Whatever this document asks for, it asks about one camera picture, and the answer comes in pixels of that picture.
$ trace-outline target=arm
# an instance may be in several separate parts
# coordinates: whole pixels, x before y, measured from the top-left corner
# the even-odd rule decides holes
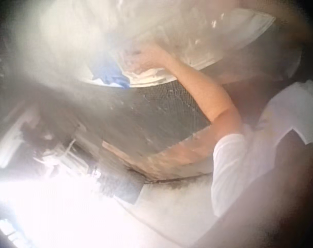
[[[165,68],[191,94],[206,117],[214,124],[216,140],[229,133],[241,132],[241,118],[224,88],[202,74],[172,57],[157,45],[144,46],[133,56],[134,71]]]

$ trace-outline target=bright light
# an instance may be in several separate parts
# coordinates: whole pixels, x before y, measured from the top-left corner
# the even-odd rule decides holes
[[[113,199],[91,193],[94,185],[68,177],[0,183],[0,196],[38,248],[131,247],[134,228]]]

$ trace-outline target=white fabric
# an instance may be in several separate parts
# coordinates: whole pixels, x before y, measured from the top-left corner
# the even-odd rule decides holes
[[[223,137],[215,146],[212,204],[222,215],[258,177],[274,167],[276,147],[291,130],[313,143],[313,82],[295,83],[277,94],[263,111],[252,139]]]

